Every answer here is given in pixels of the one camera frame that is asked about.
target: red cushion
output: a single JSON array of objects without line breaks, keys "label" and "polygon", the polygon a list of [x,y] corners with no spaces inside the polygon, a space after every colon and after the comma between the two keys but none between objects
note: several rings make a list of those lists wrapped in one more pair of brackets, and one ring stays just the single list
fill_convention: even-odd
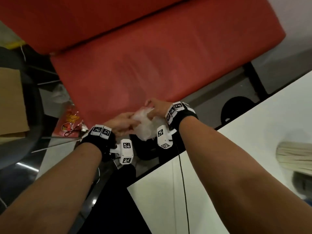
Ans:
[{"label": "red cushion", "polygon": [[111,30],[180,0],[0,0],[0,20],[41,54]]},{"label": "red cushion", "polygon": [[88,125],[156,97],[178,101],[285,37],[267,0],[190,0],[52,63]]}]

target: white table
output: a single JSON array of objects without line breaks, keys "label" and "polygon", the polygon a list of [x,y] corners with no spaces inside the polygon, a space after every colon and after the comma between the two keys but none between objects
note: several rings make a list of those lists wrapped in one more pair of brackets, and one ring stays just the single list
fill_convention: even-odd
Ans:
[{"label": "white table", "polygon": [[[219,130],[293,192],[292,172],[276,161],[281,141],[312,143],[312,72]],[[181,155],[190,233],[228,233],[199,181],[187,153]],[[153,234],[188,233],[178,157],[128,190]]]}]

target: chair leg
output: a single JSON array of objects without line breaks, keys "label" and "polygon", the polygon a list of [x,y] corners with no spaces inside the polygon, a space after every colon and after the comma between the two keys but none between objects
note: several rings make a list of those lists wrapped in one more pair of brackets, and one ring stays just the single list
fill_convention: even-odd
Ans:
[{"label": "chair leg", "polygon": [[248,62],[243,65],[245,75],[249,78],[251,85],[253,86],[255,92],[257,93],[260,101],[264,101],[269,97],[269,94],[266,92],[255,68],[251,62]]}]

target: forearm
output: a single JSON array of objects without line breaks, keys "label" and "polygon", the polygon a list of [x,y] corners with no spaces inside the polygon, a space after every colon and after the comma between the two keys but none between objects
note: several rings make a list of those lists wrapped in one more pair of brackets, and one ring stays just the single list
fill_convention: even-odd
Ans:
[{"label": "forearm", "polygon": [[298,226],[311,228],[306,217],[312,209],[239,146],[194,117],[182,120],[179,131],[230,233],[295,233]]},{"label": "forearm", "polygon": [[101,161],[84,143],[29,186],[0,216],[2,233],[67,233]]}]

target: snack package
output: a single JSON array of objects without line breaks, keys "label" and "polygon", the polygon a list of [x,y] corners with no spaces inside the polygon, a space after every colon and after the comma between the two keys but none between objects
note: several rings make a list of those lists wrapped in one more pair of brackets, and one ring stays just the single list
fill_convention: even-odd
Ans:
[{"label": "snack package", "polygon": [[73,104],[68,104],[64,114],[59,118],[52,136],[79,137],[83,120],[78,109]]},{"label": "snack package", "polygon": [[167,125],[164,118],[154,117],[152,120],[148,119],[147,114],[153,108],[141,108],[131,118],[140,121],[141,124],[134,129],[134,134],[143,141],[155,138],[157,136],[157,128],[162,125]]}]

